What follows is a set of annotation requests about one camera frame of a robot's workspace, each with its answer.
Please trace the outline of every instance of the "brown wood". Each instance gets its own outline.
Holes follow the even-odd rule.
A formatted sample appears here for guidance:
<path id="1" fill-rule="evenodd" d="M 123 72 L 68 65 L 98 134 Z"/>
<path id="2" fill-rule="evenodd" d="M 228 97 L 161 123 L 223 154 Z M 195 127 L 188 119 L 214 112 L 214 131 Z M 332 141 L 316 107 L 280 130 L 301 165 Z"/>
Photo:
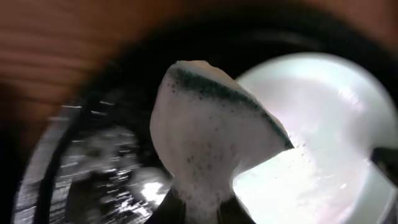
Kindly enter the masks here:
<path id="1" fill-rule="evenodd" d="M 305 0 L 394 50 L 396 0 Z M 178 16 L 247 1 L 13 0 L 0 2 L 0 105 L 26 158 L 61 103 L 126 42 Z"/>

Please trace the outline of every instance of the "white bowl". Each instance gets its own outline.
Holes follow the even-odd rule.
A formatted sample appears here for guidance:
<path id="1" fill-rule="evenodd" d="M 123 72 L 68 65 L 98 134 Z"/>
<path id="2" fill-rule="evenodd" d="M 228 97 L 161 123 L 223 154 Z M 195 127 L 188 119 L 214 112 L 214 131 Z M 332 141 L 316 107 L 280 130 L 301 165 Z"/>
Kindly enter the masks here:
<path id="1" fill-rule="evenodd" d="M 239 175 L 233 187 L 256 223 L 381 223 L 397 190 L 369 161 L 397 147 L 397 116 L 365 69 L 334 55 L 292 54 L 238 82 L 284 125 L 295 149 Z"/>

